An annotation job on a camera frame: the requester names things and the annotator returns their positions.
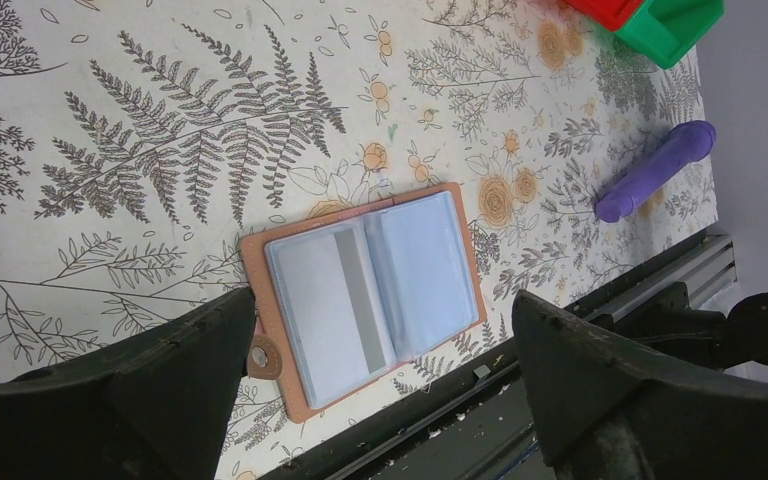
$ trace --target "floral tablecloth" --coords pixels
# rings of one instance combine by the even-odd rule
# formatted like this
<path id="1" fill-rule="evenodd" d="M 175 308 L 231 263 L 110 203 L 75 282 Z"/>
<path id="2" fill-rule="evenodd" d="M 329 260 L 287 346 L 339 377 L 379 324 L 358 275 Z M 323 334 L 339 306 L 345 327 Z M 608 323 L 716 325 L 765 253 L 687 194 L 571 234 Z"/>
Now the floral tablecloth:
<path id="1" fill-rule="evenodd" d="M 243 380 L 216 477 L 255 478 L 508 338 L 518 289 L 565 305 L 715 221 L 707 160 L 592 213 L 702 117 L 695 52 L 551 1 L 0 0 L 0 381 L 245 285 L 241 235 L 459 182 L 489 321 L 301 425 Z"/>

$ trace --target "purple plastic object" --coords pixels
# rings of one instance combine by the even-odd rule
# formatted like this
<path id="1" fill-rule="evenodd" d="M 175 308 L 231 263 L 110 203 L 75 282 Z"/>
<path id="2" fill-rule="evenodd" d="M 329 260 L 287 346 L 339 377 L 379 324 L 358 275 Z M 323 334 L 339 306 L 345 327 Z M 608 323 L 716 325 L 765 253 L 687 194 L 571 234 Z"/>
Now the purple plastic object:
<path id="1" fill-rule="evenodd" d="M 685 165 L 708 156 L 716 140 L 717 131 L 704 120 L 676 126 L 652 158 L 632 170 L 596 203 L 596 216 L 604 222 L 617 223 L 631 215 Z"/>

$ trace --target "green plastic container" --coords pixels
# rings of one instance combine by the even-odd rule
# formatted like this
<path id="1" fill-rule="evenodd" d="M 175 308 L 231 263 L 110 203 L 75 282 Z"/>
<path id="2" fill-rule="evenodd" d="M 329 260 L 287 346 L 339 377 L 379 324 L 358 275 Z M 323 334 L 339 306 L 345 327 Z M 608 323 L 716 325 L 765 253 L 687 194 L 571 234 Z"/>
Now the green plastic container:
<path id="1" fill-rule="evenodd" d="M 723 0 L 646 0 L 614 34 L 672 68 L 723 16 Z"/>

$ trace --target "red plastic container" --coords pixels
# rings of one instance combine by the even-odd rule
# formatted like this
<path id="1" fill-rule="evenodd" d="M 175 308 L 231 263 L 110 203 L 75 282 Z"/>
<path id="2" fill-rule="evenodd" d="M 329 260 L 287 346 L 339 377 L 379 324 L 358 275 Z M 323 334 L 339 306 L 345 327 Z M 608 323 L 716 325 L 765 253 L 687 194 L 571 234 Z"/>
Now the red plastic container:
<path id="1" fill-rule="evenodd" d="M 566 0 L 566 3 L 616 32 L 637 12 L 643 0 Z"/>

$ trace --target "white wall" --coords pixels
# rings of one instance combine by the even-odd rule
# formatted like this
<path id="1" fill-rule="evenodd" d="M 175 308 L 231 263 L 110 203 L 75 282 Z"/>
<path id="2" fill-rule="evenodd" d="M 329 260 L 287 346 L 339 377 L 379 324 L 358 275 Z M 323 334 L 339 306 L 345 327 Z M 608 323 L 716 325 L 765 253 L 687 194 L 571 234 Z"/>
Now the white wall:
<path id="1" fill-rule="evenodd" d="M 737 257 L 739 285 L 725 306 L 768 291 L 768 2 L 727 0 L 698 52 L 706 116 L 718 131 L 716 228 L 734 237 Z M 768 367 L 747 373 L 768 381 Z"/>

